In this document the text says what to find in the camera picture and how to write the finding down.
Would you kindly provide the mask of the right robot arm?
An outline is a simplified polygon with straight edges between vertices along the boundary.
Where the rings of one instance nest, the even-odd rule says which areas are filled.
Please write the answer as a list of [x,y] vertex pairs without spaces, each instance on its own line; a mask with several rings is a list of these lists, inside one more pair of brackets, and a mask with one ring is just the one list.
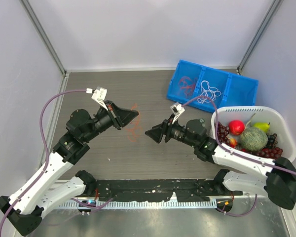
[[179,125],[166,119],[145,132],[156,143],[175,139],[194,148],[194,154],[202,161],[230,167],[223,178],[213,182],[218,195],[228,191],[243,191],[268,197],[275,205],[292,210],[296,204],[296,168],[284,157],[276,160],[261,158],[220,144],[207,135],[198,119]]

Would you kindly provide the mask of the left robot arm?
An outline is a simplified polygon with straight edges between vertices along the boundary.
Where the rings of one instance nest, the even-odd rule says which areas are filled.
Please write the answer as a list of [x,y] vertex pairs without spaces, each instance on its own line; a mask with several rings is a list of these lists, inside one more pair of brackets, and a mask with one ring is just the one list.
[[110,100],[94,116],[85,109],[72,112],[67,132],[41,168],[14,194],[0,197],[0,210],[20,235],[32,233],[51,210],[66,200],[94,194],[97,181],[85,170],[53,191],[49,188],[87,153],[92,139],[112,126],[121,130],[138,115],[138,111],[120,108]]

